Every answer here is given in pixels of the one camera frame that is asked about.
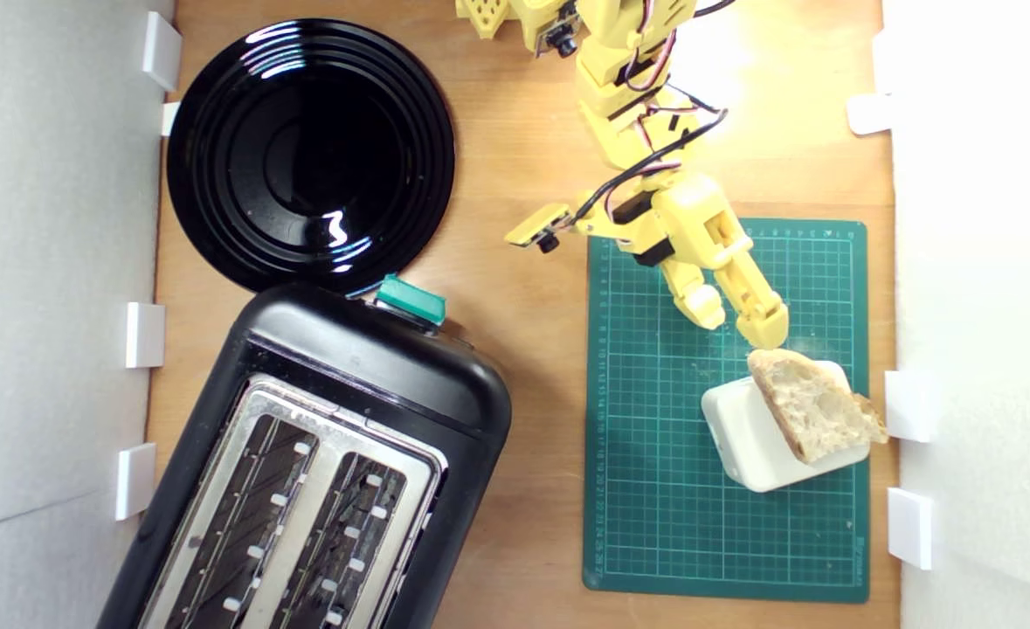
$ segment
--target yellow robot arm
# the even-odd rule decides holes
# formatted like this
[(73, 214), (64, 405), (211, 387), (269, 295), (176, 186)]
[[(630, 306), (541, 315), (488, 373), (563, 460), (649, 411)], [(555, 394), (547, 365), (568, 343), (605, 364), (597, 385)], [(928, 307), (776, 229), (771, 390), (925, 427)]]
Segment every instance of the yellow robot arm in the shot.
[[(466, 8), (495, 3), (456, 1)], [(706, 284), (702, 275), (702, 270), (713, 271), (747, 342), (758, 348), (781, 346), (790, 326), (786, 304), (751, 258), (753, 243), (721, 188), (693, 166), (695, 144), (690, 142), (726, 112), (665, 82), (676, 29), (693, 18), (695, 2), (497, 4), (505, 7), (503, 15), (514, 11), (522, 24), (523, 43), (536, 54), (543, 43), (566, 41), (551, 47), (569, 56), (575, 32), (566, 29), (574, 24), (587, 27), (588, 37), (576, 55), (579, 111), (603, 159), (622, 171), (572, 206), (544, 207), (508, 233), (507, 242), (537, 245), (548, 253), (558, 246), (561, 232), (615, 240), (637, 263), (659, 267), (675, 305), (706, 329), (725, 321), (721, 293)], [(562, 16), (569, 22), (557, 31)], [(474, 24), (480, 28), (478, 21)], [(710, 114), (717, 115), (715, 123), (702, 123)]]

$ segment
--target bread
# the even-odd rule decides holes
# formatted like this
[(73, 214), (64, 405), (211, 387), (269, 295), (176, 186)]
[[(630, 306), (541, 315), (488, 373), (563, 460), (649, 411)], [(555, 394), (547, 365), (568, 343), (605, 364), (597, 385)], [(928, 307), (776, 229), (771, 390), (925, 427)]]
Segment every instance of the bread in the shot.
[(865, 396), (837, 376), (789, 349), (758, 349), (747, 357), (751, 377), (795, 457), (812, 463), (839, 450), (887, 443), (887, 429)]

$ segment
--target wooden surface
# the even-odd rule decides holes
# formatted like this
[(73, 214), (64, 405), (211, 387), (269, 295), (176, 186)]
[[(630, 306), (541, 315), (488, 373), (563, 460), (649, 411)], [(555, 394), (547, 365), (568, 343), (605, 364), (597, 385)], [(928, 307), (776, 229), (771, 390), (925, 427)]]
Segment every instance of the wooden surface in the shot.
[[(503, 242), (541, 204), (569, 200), (609, 174), (578, 119), (574, 60), (533, 60), (514, 25), (495, 40), (478, 40), (467, 21), (455, 20), (451, 0), (178, 0), (180, 89), (225, 44), (295, 16), (357, 21), (402, 41), (434, 72), (454, 116), (454, 197), (440, 232), (403, 276), (447, 298), (448, 314), (471, 342), (503, 363), (515, 417), (436, 626), (898, 626), (899, 566), (886, 547), (886, 487), (897, 482), (893, 447), (872, 455), (867, 604), (655, 597), (582, 586), (585, 243), (564, 239), (544, 256)], [(743, 216), (867, 225), (871, 394), (883, 409), (883, 371), (895, 360), (889, 138), (855, 138), (845, 118), (847, 97), (872, 88), (879, 2), (742, 0), (705, 20), (682, 50), (719, 93), (690, 89), (731, 110), (702, 141), (710, 147), (705, 167), (733, 207)], [(168, 307), (168, 346), (166, 365), (153, 374), (147, 436), (159, 445), (163, 469), (250, 293), (193, 250), (164, 184), (159, 238), (157, 300)]]

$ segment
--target green cutting mat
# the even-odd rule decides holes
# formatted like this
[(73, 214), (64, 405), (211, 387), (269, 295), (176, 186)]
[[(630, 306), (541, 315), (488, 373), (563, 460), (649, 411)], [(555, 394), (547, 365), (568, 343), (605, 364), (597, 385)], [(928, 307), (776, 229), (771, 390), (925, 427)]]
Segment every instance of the green cutting mat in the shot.
[[(865, 228), (743, 223), (756, 263), (790, 304), (786, 347), (845, 366), (867, 394)], [(658, 269), (611, 240), (588, 242), (585, 585), (866, 601), (867, 462), (762, 494), (727, 478), (699, 398), (749, 375), (734, 314), (701, 330), (679, 314)]]

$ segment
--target toaster grill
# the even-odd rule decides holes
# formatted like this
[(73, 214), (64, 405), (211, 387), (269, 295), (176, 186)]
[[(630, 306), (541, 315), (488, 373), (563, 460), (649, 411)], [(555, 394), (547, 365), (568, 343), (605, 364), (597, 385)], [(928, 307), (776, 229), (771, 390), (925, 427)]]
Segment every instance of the toaster grill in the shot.
[(435, 447), (255, 376), (143, 626), (379, 626), (446, 468)]

